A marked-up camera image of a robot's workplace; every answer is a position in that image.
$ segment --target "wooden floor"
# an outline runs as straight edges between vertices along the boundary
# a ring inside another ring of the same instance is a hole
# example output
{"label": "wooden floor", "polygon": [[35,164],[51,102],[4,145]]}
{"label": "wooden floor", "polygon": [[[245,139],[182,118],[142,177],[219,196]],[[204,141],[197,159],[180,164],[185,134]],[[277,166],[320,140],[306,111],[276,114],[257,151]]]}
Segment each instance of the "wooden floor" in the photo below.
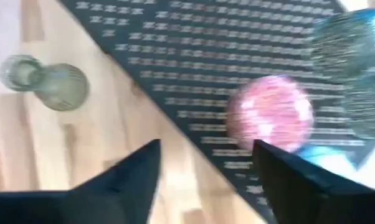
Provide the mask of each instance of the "wooden floor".
{"label": "wooden floor", "polygon": [[0,4],[19,8],[19,23],[0,20],[0,27],[21,30],[19,53],[75,65],[91,83],[89,100],[68,113],[30,93],[0,91],[0,191],[69,189],[160,138],[162,174],[150,223],[263,223],[55,0]]}

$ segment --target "pink ball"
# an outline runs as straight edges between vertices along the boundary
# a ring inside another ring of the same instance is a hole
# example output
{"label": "pink ball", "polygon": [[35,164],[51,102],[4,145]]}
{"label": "pink ball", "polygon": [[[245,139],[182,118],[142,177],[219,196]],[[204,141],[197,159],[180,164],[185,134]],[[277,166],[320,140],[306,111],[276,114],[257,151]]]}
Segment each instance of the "pink ball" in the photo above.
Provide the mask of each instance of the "pink ball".
{"label": "pink ball", "polygon": [[307,93],[291,78],[267,76],[243,86],[229,100],[227,130],[242,149],[261,139],[295,152],[310,136],[314,123]]}

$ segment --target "glass vase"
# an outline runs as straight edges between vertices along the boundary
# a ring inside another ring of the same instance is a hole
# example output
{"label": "glass vase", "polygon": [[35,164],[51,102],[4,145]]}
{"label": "glass vase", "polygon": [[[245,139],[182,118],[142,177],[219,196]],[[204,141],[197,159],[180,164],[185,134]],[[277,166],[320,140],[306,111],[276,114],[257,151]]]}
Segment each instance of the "glass vase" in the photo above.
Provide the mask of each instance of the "glass vase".
{"label": "glass vase", "polygon": [[70,111],[80,107],[89,93],[83,72],[66,63],[41,64],[30,55],[9,57],[1,67],[0,79],[14,91],[33,91],[47,107]]}

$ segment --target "sparkly ball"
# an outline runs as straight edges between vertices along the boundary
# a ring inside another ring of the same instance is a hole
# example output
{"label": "sparkly ball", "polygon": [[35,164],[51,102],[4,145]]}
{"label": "sparkly ball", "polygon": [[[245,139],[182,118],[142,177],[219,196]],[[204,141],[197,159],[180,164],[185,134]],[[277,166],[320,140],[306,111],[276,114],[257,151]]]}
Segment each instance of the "sparkly ball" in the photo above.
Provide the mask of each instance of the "sparkly ball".
{"label": "sparkly ball", "polygon": [[299,153],[299,156],[334,174],[356,180],[355,166],[343,151],[326,146],[312,146]]}
{"label": "sparkly ball", "polygon": [[375,139],[375,72],[349,82],[341,105],[349,120],[347,124],[364,139]]}
{"label": "sparkly ball", "polygon": [[375,66],[375,9],[346,12],[317,23],[308,48],[315,72],[332,82],[355,80]]}
{"label": "sparkly ball", "polygon": [[267,76],[243,86],[229,100],[227,130],[242,149],[261,139],[294,152],[308,139],[313,111],[306,93],[287,76]]}

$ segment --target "patterned rug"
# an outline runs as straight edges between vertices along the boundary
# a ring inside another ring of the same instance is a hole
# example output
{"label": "patterned rug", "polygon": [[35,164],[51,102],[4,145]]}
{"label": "patterned rug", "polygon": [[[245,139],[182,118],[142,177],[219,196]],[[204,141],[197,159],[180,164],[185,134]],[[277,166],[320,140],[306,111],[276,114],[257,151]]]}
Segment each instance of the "patterned rug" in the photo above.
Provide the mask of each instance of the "patterned rug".
{"label": "patterned rug", "polygon": [[276,74],[301,83],[316,111],[302,150],[334,147],[360,165],[375,147],[345,125],[343,87],[303,60],[313,23],[343,12],[336,0],[60,1],[269,223],[251,155],[226,134],[225,106],[239,85]]}

